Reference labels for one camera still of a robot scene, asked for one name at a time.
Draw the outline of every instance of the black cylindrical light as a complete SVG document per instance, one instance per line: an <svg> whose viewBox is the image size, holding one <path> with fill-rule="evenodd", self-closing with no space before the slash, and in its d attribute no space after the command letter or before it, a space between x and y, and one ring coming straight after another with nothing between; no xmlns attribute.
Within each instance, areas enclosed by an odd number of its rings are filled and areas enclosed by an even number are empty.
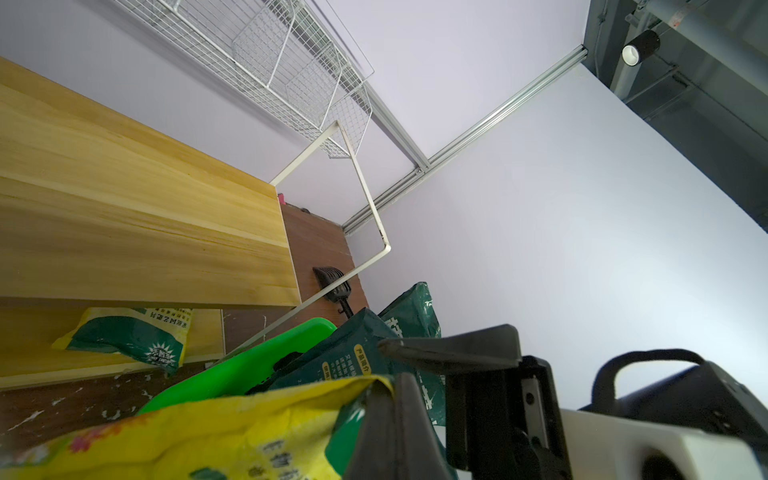
<svg viewBox="0 0 768 480"><path fill-rule="evenodd" d="M621 50L621 58L625 64L634 67L656 53L660 46L659 35L653 30L646 30L624 46Z"/></svg>

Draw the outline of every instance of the white metal rod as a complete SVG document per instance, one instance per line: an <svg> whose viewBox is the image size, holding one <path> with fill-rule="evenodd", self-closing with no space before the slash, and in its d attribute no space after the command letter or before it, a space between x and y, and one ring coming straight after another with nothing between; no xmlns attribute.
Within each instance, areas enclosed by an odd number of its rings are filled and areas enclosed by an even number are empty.
<svg viewBox="0 0 768 480"><path fill-rule="evenodd" d="M337 103L339 103L340 101L342 101L342 100L345 100L347 97L349 97L350 95L352 95L352 94L354 94L356 91L358 91L360 88L362 88L362 87L363 87L363 85L365 85L367 81L368 81L368 78L365 78L365 79L363 79L363 80L362 80L362 81L361 81L359 84L357 84L357 86L356 86L356 87L354 87L352 90L350 90L350 91L346 92L346 94L345 94L343 97L341 97L341 98L340 98L339 100L337 100L337 101L334 101L333 103L334 103L334 104L337 104Z"/></svg>
<svg viewBox="0 0 768 480"><path fill-rule="evenodd" d="M614 94L619 97L619 100L626 100L629 92L632 90L637 74L640 73L640 65L630 66L625 64L624 60L619 59L619 67L619 77L616 80Z"/></svg>
<svg viewBox="0 0 768 480"><path fill-rule="evenodd" d="M293 30L293 23L296 21L296 6L292 2L291 2L291 9L293 10L293 15L291 15L290 25L288 25L288 33L286 33L285 40L283 40L283 46L280 48L280 53L277 55L277 61L275 62L275 68L272 69L270 80L266 83L267 87L269 87L272 84L272 80L275 78L275 73L277 73L277 67L280 65L280 59L283 57L283 52L286 50L286 45L288 44L288 38L290 38L290 31Z"/></svg>
<svg viewBox="0 0 768 480"><path fill-rule="evenodd" d="M262 339L267 333L271 332L272 330L276 329L278 326L285 323L288 319L293 318L297 313L301 312L308 306L315 303L317 300L319 300L321 297L325 296L328 292L332 291L333 289L337 288L342 283L346 282L350 278L354 277L358 273L362 272L369 266L373 265L374 263L378 262L382 257L384 257L389 251L392 249L392 246L389 244L389 239L386 236L386 232L384 231L384 225L382 225L381 217L379 217L379 211L376 209L376 204L373 201L373 197L371 197L371 192L368 189L368 184L366 183L366 179L362 175L362 170L360 170L360 165L357 163L357 156L355 155L355 151L352 148L352 144L349 141L349 137L347 137L346 132L343 128L339 126L338 121L334 121L333 124L326 129L326 131L323 132L323 135L321 135L317 140L312 142L312 144L306 148L305 151L303 151L294 161L292 161L288 167L286 167L285 170L280 172L280 175L275 177L275 180L272 180L270 182L272 185L277 185L279 181L276 182L278 178L281 180L287 176L291 171L295 170L296 167L301 164L301 162L305 161L308 156L310 156L321 144L322 141L318 142L323 136L326 136L328 138L331 134L333 134L336 130L341 130L341 135L344 138L344 143L346 144L347 150L349 150L349 158L352 160L352 163L355 167L355 172L357 173L357 177L360 180L360 186L362 187L363 193L366 195L366 200L368 201L368 205L371 208L371 211L373 213L373 218L376 221L376 226L379 228L379 233L381 234L382 241L384 242L384 249L380 252L378 252L376 255L368 259L365 263L363 263L360 266L355 267L351 272L347 273L346 275L339 278L337 281L331 283L326 288L320 290L318 293L315 293L312 295L309 299L305 300L301 303L301 305L297 306L293 310L289 311L285 315L281 316L279 319L277 319L274 323L269 325L267 328L262 329L260 332L258 332L256 335L250 337L245 342L241 343L240 346L238 346L235 350L232 350L228 354L226 354L222 359L220 359L218 363L221 363L227 359L230 359L234 357L235 355L238 355L245 350L248 349L251 345L253 345L254 342L256 342L258 339Z"/></svg>
<svg viewBox="0 0 768 480"><path fill-rule="evenodd" d="M352 148L352 142L349 141L349 137L346 136L346 131L343 128L341 128L341 136L344 138L346 149L349 150L349 158L352 159L352 164L355 166L355 172L357 172L357 177L360 179L360 186L362 187L362 191L366 194L366 200L368 200L368 205L371 207L373 219L376 221L376 226L379 228L379 233L381 234L382 241L384 242L383 255L386 255L390 248L389 239L386 237L384 225L382 225L382 219L379 217L379 211L376 209L376 202L373 201L371 191L368 190L368 185L366 184L366 179L362 176L362 170L360 170L360 165L357 163L357 154L355 154L355 149Z"/></svg>
<svg viewBox="0 0 768 480"><path fill-rule="evenodd" d="M368 113L368 121L366 122L366 127L363 128L362 134L360 135L360 139L357 141L357 150L355 150L355 155L357 155L357 152L360 151L360 145L362 145L363 138L366 137L366 132L368 131L368 125L371 123L371 115L373 114L373 109Z"/></svg>
<svg viewBox="0 0 768 480"><path fill-rule="evenodd" d="M768 95L768 57L752 45L712 22L685 0L649 0L645 8Z"/></svg>
<svg viewBox="0 0 768 480"><path fill-rule="evenodd" d="M336 63L339 65L339 77L336 79L336 86L333 88L331 99L328 100L328 108L326 108L326 113L323 115L323 119L320 121L321 128L326 123L326 118L328 118L328 112L331 111L331 105L333 105L333 97L336 96L336 90L339 90L339 84L341 83L341 75L342 73L344 73L344 67L341 65L342 62L339 60L339 49L334 48L333 51L336 53Z"/></svg>
<svg viewBox="0 0 768 480"><path fill-rule="evenodd" d="M291 163L289 163L285 168L283 168L283 171L277 174L276 177L272 179L270 182L270 185L273 187L277 187L277 184L279 184L281 181L285 180L285 177L290 175L292 171L296 169L303 161L305 161L311 154L315 153L315 150L323 144L324 141L328 140L328 137L335 134L336 131L339 130L339 122L334 121L326 130L320 134L318 138L316 138L309 147L305 148L303 152L299 154L298 157L294 158Z"/></svg>

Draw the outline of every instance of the black handle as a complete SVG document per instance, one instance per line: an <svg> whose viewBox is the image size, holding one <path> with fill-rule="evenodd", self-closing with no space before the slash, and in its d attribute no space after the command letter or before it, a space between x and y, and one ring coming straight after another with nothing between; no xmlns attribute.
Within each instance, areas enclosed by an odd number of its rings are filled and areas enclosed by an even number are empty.
<svg viewBox="0 0 768 480"><path fill-rule="evenodd" d="M346 298L339 300L339 304L341 305L341 310L344 310L344 315L346 315L346 318L351 319L352 315L355 313L349 307L349 302L346 301Z"/></svg>
<svg viewBox="0 0 768 480"><path fill-rule="evenodd" d="M678 360L701 365L704 359L698 353L684 349L648 350L647 352L628 352L608 360L594 377L592 386L591 411L610 415L614 413L616 403L616 375L627 365L637 362L657 360Z"/></svg>

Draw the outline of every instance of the wooden plank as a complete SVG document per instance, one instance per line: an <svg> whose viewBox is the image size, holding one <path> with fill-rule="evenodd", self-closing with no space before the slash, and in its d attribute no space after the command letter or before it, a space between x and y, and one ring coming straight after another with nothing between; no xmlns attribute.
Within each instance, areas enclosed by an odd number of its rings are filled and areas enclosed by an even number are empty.
<svg viewBox="0 0 768 480"><path fill-rule="evenodd" d="M0 58L0 305L299 303L274 187Z"/></svg>
<svg viewBox="0 0 768 480"><path fill-rule="evenodd" d="M55 350L51 344L74 329L83 309L0 309L0 389L46 385L155 369L120 354ZM224 355L221 310L195 310L185 363Z"/></svg>
<svg viewBox="0 0 768 480"><path fill-rule="evenodd" d="M151 370L0 392L0 455L136 415L153 396L203 370L191 363L171 377Z"/></svg>

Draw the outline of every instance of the yellow bag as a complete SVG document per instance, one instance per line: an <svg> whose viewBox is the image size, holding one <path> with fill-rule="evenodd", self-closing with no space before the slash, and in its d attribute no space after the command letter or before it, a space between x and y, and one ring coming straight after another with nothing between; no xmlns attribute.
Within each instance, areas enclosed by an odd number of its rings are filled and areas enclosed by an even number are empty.
<svg viewBox="0 0 768 480"><path fill-rule="evenodd" d="M61 350L122 353L173 374L184 364L194 311L171 308L89 308L77 328L53 343Z"/></svg>
<svg viewBox="0 0 768 480"><path fill-rule="evenodd" d="M167 407L51 440L0 478L337 480L326 447L339 409L374 382L392 391L387 377L356 376Z"/></svg>

